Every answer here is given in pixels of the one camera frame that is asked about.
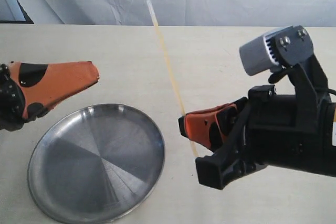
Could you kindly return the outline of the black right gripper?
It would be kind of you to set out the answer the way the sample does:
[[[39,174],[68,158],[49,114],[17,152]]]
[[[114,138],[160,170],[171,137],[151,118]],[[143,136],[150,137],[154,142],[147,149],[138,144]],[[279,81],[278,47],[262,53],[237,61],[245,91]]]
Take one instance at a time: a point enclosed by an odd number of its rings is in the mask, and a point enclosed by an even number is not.
[[[255,86],[234,102],[238,118],[226,142],[195,160],[198,182],[222,190],[267,166],[335,176],[335,90],[277,94]]]

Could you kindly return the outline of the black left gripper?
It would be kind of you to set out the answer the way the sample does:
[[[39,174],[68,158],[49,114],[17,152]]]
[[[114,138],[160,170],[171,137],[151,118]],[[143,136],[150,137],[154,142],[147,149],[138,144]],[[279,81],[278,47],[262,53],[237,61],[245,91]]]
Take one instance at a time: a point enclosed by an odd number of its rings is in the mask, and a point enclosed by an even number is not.
[[[95,85],[99,71],[91,61],[1,64],[1,130],[20,130],[63,100]]]

